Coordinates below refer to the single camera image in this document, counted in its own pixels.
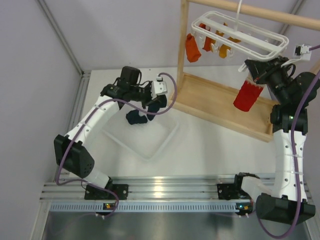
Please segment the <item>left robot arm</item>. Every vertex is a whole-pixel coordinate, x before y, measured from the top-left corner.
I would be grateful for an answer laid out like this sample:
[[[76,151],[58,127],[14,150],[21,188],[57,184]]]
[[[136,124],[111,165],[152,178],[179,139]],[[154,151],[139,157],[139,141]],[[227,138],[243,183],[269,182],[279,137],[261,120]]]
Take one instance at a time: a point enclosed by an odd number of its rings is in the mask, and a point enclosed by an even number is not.
[[[124,66],[120,76],[107,84],[97,101],[85,117],[64,135],[57,135],[53,141],[58,171],[67,170],[76,175],[75,181],[95,187],[103,199],[113,194],[113,180],[101,172],[89,152],[89,145],[105,124],[125,105],[140,102],[142,109],[134,108],[125,118],[130,125],[146,124],[167,106],[167,86],[160,73],[155,80],[141,81],[138,68]]]

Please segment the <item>aluminium corner frame post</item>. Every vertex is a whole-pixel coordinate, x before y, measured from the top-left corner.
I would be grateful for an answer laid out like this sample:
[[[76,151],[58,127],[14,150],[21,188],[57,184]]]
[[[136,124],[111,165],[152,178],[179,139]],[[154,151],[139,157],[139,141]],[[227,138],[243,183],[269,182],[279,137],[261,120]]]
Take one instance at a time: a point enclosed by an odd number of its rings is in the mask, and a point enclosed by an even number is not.
[[[48,7],[45,0],[35,0],[35,2],[38,4],[39,8],[43,12],[45,18],[47,19],[49,25],[53,29],[57,39],[59,40],[62,48],[68,55],[69,59],[71,60],[73,66],[75,67],[76,71],[80,76],[84,74],[84,71],[82,70],[76,56],[74,55],[67,39],[65,38],[61,28],[59,27],[54,15],[52,14],[50,8]]]

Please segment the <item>orange sock near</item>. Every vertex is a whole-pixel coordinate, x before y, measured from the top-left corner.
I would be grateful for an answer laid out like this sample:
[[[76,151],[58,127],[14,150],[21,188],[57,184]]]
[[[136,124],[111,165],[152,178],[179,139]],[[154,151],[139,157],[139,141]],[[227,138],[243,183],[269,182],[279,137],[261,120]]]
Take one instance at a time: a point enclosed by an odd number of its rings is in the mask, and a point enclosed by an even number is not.
[[[209,32],[211,31],[211,28],[209,26],[205,25],[204,23],[200,23],[199,27],[204,29],[204,30],[207,30]],[[213,52],[211,43],[212,43],[212,39],[206,36],[202,49],[205,50],[206,52]]]

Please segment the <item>navy blue sock pair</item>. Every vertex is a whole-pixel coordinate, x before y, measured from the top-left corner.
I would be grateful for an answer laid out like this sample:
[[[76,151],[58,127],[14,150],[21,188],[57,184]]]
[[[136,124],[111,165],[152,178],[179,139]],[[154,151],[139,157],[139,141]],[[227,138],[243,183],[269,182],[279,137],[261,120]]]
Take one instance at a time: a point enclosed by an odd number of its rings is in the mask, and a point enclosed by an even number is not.
[[[150,113],[158,113],[160,109],[167,106],[167,97],[166,95],[157,96],[151,103],[148,105],[147,111]]]

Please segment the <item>aluminium rail beam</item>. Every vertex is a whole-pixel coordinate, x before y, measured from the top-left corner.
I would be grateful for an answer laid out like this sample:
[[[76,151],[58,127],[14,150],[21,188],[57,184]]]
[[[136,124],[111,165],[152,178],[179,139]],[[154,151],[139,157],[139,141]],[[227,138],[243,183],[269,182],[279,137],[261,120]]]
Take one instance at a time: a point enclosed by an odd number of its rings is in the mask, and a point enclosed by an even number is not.
[[[232,184],[234,175],[211,176],[154,176],[154,177],[114,177],[114,185],[126,185],[114,193],[123,201],[168,202],[168,201],[215,201],[218,200],[218,185]],[[75,202],[95,193],[86,183],[71,182],[56,185],[44,184],[41,201]]]

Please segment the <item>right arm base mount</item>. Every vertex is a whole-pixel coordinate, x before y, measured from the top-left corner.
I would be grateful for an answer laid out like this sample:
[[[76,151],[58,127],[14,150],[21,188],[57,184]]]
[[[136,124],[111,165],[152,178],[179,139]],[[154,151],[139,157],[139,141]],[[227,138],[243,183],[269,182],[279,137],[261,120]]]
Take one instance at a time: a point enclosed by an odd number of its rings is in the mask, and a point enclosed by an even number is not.
[[[217,194],[219,200],[239,200],[250,199],[250,196],[242,190],[242,182],[244,177],[249,177],[248,172],[240,172],[234,176],[232,183],[217,184]]]

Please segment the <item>yellow sock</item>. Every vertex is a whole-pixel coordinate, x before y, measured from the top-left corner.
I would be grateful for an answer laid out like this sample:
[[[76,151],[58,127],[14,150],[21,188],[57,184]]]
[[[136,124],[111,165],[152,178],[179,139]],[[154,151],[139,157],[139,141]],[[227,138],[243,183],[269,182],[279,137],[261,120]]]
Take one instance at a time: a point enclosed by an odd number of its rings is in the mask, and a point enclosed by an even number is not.
[[[218,31],[218,30],[215,31],[215,34],[220,37],[224,36],[224,33],[221,31]],[[221,45],[219,47],[219,57],[222,59],[225,59],[228,56],[228,54],[230,53],[230,51],[231,51],[231,48],[229,46],[227,46],[225,44]]]
[[[234,45],[234,44],[239,44],[241,42],[240,39],[237,39],[237,38],[233,38],[233,37],[228,37],[228,41],[229,41],[229,44],[230,45]]]

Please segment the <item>orange sock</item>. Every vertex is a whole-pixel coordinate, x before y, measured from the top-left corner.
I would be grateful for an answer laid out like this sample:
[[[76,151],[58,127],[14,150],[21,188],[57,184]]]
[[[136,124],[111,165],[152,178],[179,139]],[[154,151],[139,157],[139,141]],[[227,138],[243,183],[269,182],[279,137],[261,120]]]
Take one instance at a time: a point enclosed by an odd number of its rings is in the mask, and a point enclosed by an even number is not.
[[[205,25],[204,23],[200,23],[199,27],[204,29],[204,30],[207,30],[209,32],[211,31],[211,28],[209,26]],[[205,50],[206,52],[213,52],[211,43],[212,43],[212,39],[206,36],[202,49]]]
[[[186,51],[187,60],[190,63],[197,62],[199,58],[202,56],[201,52],[199,51],[196,39],[191,33],[189,33],[186,36],[185,51]]]

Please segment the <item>orange sock far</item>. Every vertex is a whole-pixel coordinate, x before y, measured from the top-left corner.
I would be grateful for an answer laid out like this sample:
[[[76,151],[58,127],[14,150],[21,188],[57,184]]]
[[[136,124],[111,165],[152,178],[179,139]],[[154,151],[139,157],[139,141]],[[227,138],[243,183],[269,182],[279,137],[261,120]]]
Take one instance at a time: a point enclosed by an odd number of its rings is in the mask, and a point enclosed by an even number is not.
[[[202,56],[201,52],[199,51],[196,39],[191,33],[189,33],[186,36],[185,51],[186,51],[187,60],[190,63],[197,62],[199,58]]]

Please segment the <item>clear plastic bin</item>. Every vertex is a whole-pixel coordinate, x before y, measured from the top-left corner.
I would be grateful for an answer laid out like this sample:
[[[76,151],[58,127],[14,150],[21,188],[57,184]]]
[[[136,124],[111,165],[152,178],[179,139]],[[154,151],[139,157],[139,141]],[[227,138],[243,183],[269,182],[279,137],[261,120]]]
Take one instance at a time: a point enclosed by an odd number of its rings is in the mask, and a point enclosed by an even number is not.
[[[178,119],[170,112],[157,115],[147,123],[129,124],[126,110],[117,112],[102,132],[124,149],[149,161],[166,147],[179,128]]]

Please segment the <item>red and beige sock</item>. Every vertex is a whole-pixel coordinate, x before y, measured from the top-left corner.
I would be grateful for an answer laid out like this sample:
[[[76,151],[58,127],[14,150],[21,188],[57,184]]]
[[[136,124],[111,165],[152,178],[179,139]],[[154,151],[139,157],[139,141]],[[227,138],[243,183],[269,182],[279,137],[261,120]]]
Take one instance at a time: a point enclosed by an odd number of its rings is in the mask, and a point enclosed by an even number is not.
[[[233,101],[234,107],[240,111],[249,112],[264,88],[265,84],[256,84],[248,75]]]

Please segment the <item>white plastic clip hanger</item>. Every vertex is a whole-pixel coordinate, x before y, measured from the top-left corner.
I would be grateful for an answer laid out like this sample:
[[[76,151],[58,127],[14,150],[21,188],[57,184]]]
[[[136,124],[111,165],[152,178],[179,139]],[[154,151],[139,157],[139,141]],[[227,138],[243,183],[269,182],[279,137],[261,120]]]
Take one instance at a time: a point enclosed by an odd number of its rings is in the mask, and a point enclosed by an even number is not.
[[[192,22],[191,32],[203,40],[206,37],[214,40],[215,43],[211,46],[215,52],[219,51],[221,45],[229,46],[230,53],[227,57],[238,51],[250,60],[267,62],[282,54],[289,45],[289,39],[279,33],[239,20],[241,7],[240,0],[236,17],[218,11],[208,11]],[[210,32],[199,27],[201,23],[210,27]],[[223,32],[224,36],[217,35],[216,31]],[[241,42],[229,44],[228,37],[239,39]]]

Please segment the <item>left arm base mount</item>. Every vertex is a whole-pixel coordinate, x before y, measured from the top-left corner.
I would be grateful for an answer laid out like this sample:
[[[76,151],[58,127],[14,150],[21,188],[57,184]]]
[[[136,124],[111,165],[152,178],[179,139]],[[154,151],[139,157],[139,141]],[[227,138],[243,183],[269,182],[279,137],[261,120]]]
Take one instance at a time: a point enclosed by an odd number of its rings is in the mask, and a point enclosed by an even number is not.
[[[119,200],[126,200],[129,193],[128,184],[112,184],[110,191],[117,195]],[[91,185],[85,187],[85,200],[115,200],[115,196],[105,190],[98,189]]]

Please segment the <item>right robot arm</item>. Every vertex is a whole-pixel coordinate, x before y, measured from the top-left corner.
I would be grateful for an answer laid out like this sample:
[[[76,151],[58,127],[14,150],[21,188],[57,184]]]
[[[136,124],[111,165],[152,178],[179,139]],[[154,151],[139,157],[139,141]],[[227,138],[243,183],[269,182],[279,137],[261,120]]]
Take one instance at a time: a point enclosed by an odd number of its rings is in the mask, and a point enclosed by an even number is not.
[[[276,149],[275,179],[272,189],[255,174],[241,172],[234,178],[233,192],[238,198],[255,202],[257,217],[291,225],[315,216],[316,207],[308,203],[303,183],[303,152],[308,133],[307,106],[317,96],[319,76],[302,72],[288,74],[295,65],[288,58],[269,61],[245,60],[253,81],[267,85],[278,100],[272,107],[270,122]]]

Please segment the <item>wooden drying rack frame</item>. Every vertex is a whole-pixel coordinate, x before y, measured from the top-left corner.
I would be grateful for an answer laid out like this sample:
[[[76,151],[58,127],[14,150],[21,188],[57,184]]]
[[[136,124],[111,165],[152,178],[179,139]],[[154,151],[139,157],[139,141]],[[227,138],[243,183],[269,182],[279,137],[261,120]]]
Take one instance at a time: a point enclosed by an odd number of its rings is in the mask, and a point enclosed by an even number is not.
[[[177,98],[172,98],[171,102],[179,111],[216,123],[255,139],[270,142],[273,134],[269,115],[275,101],[258,97],[253,109],[245,113],[233,106],[233,100],[239,92],[237,89],[184,72],[189,4],[190,1],[188,0],[180,2],[180,40],[177,66],[178,91]],[[238,5],[236,2],[227,0],[197,0],[196,4],[235,13],[237,12]],[[320,21],[318,19],[247,4],[242,4],[240,13],[315,31],[320,29]]]

